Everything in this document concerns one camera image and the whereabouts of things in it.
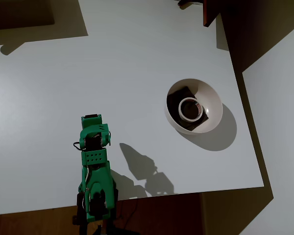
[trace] white table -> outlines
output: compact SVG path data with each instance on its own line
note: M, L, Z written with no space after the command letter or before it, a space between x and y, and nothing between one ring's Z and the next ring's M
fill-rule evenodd
M229 52L216 48L215 22L202 26L201 6L80 6L89 36L0 52L0 213L76 204L81 158L72 143L80 117L94 113L112 132L107 151L119 199L263 186ZM229 146L211 151L227 141L227 119L225 131L192 140L209 145L201 147L168 123L167 92L185 78L209 83L233 114Z

